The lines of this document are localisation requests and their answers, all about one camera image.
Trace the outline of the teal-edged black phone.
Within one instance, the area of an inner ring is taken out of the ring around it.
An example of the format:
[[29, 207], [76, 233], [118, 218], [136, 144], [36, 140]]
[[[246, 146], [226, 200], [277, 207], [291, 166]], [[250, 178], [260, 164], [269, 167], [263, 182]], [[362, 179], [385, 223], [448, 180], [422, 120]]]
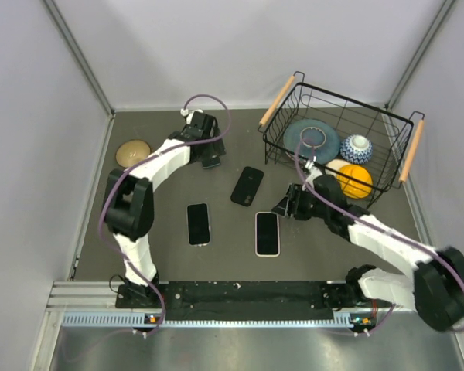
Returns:
[[204, 169], [211, 169], [221, 165], [221, 160], [219, 156], [214, 156], [212, 158], [205, 158], [201, 161], [201, 165]]

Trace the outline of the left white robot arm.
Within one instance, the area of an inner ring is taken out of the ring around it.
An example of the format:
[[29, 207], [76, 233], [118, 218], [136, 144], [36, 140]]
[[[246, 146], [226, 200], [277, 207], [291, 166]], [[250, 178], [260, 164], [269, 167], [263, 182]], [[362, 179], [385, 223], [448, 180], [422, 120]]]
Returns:
[[157, 268], [148, 235], [155, 219], [154, 192], [177, 170], [225, 154], [217, 119], [202, 110], [182, 110], [185, 124], [146, 158], [109, 174], [100, 225], [112, 234], [122, 256], [125, 280], [143, 306], [159, 300]]

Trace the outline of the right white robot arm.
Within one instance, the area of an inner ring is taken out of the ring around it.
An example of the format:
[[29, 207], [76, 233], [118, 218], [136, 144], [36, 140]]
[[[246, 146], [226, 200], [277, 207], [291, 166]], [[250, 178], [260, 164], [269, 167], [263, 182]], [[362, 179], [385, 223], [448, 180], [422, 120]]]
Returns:
[[412, 310], [437, 332], [464, 332], [464, 255], [419, 243], [391, 229], [367, 209], [348, 201], [339, 182], [320, 175], [292, 183], [273, 213], [295, 220], [320, 218], [329, 230], [398, 269], [370, 265], [351, 271], [345, 294], [356, 306], [379, 299]]

